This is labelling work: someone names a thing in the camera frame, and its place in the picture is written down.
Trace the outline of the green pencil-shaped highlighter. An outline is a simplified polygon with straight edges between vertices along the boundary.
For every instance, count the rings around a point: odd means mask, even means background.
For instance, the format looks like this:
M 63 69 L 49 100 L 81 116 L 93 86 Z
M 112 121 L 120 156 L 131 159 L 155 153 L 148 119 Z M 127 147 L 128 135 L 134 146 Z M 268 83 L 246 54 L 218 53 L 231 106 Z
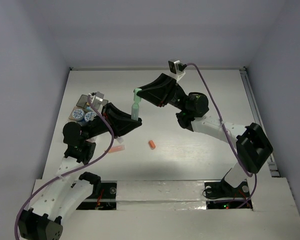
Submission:
M 142 99 L 137 95 L 137 93 L 141 90 L 142 90 L 141 88 L 135 88 L 133 91 L 134 95 L 133 95 L 133 104 L 131 106 L 131 119 L 134 121 L 137 121 L 139 119 L 139 109 L 140 109 L 139 103 L 141 102 Z

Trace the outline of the green cap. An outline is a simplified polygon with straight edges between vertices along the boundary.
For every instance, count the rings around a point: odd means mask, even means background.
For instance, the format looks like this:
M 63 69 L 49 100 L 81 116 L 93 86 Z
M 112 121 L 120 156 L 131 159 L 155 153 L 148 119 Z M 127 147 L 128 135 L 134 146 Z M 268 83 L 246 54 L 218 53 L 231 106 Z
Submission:
M 133 91 L 133 101 L 136 104 L 139 104 L 142 100 L 142 98 L 140 96 L 138 96 L 138 92 L 141 91 L 141 88 L 135 88 Z

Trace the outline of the orange cap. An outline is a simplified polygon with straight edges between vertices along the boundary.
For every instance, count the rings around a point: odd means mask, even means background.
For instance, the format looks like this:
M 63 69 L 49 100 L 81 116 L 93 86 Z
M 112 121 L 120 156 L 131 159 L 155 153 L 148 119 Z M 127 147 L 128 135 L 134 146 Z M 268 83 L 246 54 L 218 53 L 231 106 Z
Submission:
M 154 143 L 153 140 L 150 140 L 150 141 L 148 142 L 148 144 L 149 144 L 149 146 L 150 146 L 151 149 L 155 149 L 155 148 L 156 148 L 156 145 L 155 145 L 155 143 Z

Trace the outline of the grey-orange pencil-shaped highlighter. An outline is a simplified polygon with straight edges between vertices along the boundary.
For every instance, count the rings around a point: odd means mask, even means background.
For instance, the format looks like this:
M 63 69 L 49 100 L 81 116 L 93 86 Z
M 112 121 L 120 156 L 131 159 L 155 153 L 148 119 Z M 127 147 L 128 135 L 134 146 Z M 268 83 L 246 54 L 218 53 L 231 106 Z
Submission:
M 120 144 L 122 144 L 122 143 L 124 142 L 124 139 L 123 139 L 122 137 L 119 137 L 119 138 L 118 138 L 118 142 L 119 142 Z

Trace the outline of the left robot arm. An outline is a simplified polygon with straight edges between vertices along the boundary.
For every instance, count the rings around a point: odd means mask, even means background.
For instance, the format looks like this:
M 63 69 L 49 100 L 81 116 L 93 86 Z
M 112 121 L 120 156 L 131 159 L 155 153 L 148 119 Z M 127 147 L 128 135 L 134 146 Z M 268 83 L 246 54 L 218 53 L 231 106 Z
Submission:
M 26 200 L 19 210 L 15 224 L 14 237 L 26 240 L 58 240 L 60 239 L 64 223 L 69 219 L 77 207 L 88 197 L 94 198 L 100 194 L 100 176 L 84 171 L 92 165 L 96 143 L 91 139 L 110 133 L 113 142 L 116 138 L 142 125 L 139 118 L 139 105 L 134 103 L 131 114 L 107 103 L 101 111 L 91 107 L 85 114 L 85 122 L 70 121 L 63 127 L 63 142 L 67 145 L 64 157 L 53 179 L 35 191 L 40 197 L 30 205 Z

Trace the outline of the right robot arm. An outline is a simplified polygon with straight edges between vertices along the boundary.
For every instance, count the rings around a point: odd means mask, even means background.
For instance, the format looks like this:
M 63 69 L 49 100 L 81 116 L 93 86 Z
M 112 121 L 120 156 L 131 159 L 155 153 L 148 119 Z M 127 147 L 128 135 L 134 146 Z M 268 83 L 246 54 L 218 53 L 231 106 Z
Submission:
M 180 110 L 176 118 L 181 128 L 229 144 L 237 162 L 220 181 L 225 196 L 232 196 L 247 177 L 255 176 L 273 153 L 259 124 L 238 125 L 208 115 L 208 97 L 200 92 L 186 94 L 178 80 L 169 75 L 162 73 L 155 81 L 136 88 L 134 95 L 157 107 L 174 106 Z

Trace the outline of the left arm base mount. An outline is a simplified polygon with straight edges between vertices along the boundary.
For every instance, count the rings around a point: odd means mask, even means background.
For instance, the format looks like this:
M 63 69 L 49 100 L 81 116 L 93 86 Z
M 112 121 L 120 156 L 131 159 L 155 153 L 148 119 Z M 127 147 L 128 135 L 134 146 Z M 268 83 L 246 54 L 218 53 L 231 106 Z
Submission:
M 117 209 L 117 183 L 102 182 L 99 192 L 93 192 L 78 207 L 77 210 L 111 211 Z

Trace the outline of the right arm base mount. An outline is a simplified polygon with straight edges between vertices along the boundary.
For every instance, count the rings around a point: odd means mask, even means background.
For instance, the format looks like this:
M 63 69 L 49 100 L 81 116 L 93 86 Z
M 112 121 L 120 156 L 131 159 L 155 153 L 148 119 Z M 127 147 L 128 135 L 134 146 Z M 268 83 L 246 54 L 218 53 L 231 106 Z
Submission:
M 206 199 L 208 210 L 253 208 L 250 200 L 250 189 L 246 181 L 237 187 L 232 187 L 226 182 L 208 181 L 204 183 L 202 195 Z

